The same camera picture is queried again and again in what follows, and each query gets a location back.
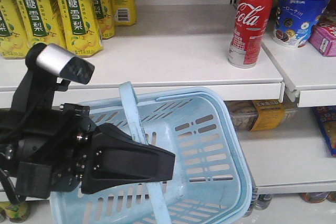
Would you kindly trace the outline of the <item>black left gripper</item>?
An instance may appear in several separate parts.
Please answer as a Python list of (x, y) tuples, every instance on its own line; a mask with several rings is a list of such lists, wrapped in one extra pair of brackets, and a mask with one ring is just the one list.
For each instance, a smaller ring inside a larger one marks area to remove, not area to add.
[(46, 199), (71, 192), (85, 170), (95, 123), (86, 105), (60, 110), (1, 109), (1, 185), (8, 199)]

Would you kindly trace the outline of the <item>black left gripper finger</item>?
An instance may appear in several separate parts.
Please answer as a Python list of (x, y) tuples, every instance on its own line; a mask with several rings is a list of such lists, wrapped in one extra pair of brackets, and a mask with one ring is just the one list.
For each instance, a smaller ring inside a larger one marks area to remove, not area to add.
[(95, 128), (81, 181), (83, 194), (107, 188), (173, 178), (175, 154), (135, 142), (111, 123)]

